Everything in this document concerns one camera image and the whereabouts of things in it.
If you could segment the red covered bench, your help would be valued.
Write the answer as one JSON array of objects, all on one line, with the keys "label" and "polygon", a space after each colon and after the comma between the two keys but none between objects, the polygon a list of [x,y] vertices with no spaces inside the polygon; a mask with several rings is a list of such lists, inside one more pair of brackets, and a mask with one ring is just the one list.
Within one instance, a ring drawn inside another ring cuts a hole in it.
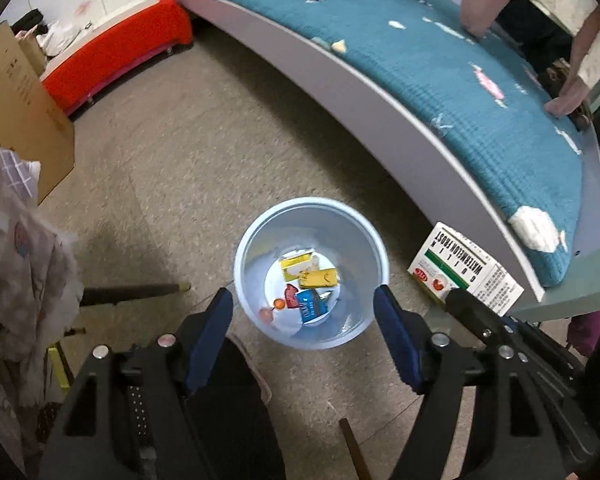
[{"label": "red covered bench", "polygon": [[193,41],[189,17],[175,0],[140,0],[50,61],[42,83],[71,115],[133,68]]}]

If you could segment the large brown cardboard box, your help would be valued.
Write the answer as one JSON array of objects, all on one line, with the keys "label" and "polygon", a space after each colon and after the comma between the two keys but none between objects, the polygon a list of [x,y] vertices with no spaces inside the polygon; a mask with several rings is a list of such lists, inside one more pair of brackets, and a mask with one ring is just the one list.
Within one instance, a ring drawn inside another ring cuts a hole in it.
[{"label": "large brown cardboard box", "polygon": [[0,24],[0,148],[39,162],[38,200],[74,167],[74,127],[48,94],[9,27]]}]

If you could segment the grey checkered table cloth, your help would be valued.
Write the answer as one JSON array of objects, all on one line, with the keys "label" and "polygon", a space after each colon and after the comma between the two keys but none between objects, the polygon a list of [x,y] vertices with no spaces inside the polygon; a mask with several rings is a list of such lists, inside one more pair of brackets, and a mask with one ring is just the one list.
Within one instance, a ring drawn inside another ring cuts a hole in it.
[{"label": "grey checkered table cloth", "polygon": [[0,148],[0,203],[18,198],[26,206],[36,206],[41,170],[38,160],[25,160],[12,150]]}]

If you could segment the teal quilted bed mattress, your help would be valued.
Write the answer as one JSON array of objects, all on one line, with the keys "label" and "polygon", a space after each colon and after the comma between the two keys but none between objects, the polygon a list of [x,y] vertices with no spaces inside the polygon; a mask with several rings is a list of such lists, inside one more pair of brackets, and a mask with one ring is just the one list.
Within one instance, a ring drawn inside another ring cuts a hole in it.
[{"label": "teal quilted bed mattress", "polygon": [[583,136],[547,114],[530,65],[473,40],[451,0],[228,0],[336,54],[429,126],[520,240],[544,287],[566,276],[581,209]]}]

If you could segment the white green watermelon frost box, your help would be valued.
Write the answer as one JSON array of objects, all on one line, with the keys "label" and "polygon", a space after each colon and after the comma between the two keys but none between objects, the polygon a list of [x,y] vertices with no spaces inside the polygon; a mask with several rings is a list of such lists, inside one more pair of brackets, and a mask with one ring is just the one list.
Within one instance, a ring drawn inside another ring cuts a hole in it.
[{"label": "white green watermelon frost box", "polygon": [[442,222],[434,226],[408,272],[442,304],[452,289],[463,289],[499,316],[524,292],[501,263]]}]

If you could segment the floral fuzzy blanket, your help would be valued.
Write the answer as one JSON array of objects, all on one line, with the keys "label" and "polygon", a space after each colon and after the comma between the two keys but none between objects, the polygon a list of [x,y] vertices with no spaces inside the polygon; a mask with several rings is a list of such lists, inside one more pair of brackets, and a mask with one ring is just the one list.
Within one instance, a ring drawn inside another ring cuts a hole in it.
[{"label": "floral fuzzy blanket", "polygon": [[27,472],[31,419],[44,400],[44,360],[79,311],[84,287],[71,236],[38,205],[0,203],[0,474]]}]

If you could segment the light blue trash bin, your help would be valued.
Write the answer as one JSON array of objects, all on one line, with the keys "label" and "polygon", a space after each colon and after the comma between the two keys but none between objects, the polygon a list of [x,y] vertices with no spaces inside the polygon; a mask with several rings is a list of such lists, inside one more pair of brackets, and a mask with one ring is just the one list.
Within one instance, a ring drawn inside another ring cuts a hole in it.
[{"label": "light blue trash bin", "polygon": [[374,291],[388,281],[375,228],[328,198],[295,198],[265,211],[234,261],[248,318],[266,336],[301,350],[335,348],[361,335],[374,318]]}]

